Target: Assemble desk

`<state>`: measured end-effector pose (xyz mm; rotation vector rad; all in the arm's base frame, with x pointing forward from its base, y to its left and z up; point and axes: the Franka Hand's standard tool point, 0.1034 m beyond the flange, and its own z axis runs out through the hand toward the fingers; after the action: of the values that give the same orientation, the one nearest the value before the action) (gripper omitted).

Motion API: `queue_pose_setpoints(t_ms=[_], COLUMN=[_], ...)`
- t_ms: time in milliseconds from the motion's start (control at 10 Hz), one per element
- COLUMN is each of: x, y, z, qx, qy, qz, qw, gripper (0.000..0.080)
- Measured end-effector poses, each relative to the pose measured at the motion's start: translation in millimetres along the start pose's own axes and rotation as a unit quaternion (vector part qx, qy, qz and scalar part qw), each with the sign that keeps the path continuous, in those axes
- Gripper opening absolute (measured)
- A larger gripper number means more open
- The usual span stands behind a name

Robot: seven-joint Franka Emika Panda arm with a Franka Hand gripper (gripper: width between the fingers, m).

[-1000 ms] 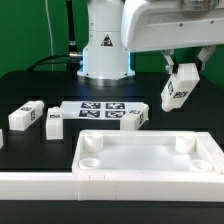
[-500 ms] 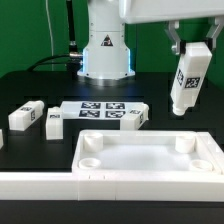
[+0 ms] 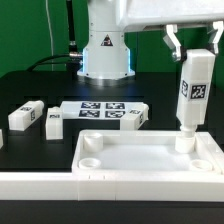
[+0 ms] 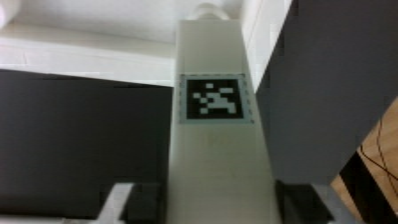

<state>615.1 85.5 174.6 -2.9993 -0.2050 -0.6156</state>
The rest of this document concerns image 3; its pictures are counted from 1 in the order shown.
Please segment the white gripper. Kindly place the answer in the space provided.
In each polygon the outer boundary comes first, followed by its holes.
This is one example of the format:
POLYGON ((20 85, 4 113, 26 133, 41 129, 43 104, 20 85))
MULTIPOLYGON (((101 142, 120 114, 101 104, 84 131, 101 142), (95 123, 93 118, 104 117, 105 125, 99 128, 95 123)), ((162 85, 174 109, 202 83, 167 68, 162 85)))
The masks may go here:
POLYGON ((116 0, 116 24, 125 32, 160 29, 165 26, 164 42, 175 62, 181 60, 177 25, 206 24, 208 47, 219 53, 224 33, 224 0, 116 0))

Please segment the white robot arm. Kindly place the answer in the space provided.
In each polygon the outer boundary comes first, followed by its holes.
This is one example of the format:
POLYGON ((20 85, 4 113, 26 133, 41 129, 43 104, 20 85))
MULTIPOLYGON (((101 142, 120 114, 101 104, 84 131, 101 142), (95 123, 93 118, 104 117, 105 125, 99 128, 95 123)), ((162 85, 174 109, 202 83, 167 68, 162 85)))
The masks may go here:
POLYGON ((132 77, 130 50, 124 35, 154 29, 165 31, 174 59, 183 58, 175 36, 179 28, 212 25, 212 45, 223 32, 224 0, 87 0, 89 41, 83 49, 82 78, 119 80, 132 77))

